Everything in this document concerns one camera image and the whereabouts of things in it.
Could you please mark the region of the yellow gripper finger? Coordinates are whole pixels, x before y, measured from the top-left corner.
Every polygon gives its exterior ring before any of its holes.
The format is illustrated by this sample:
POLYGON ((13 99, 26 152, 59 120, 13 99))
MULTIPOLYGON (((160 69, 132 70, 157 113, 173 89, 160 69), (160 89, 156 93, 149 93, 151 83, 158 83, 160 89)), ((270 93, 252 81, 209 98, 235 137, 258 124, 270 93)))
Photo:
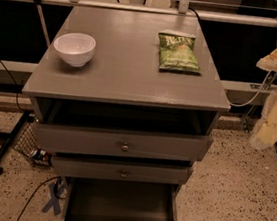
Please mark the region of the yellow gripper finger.
POLYGON ((256 63, 256 66, 264 71, 277 72, 277 48, 264 56, 256 63))
POLYGON ((263 150, 277 142, 277 92, 268 95, 262 110, 262 116, 253 128, 250 144, 253 148, 263 150))

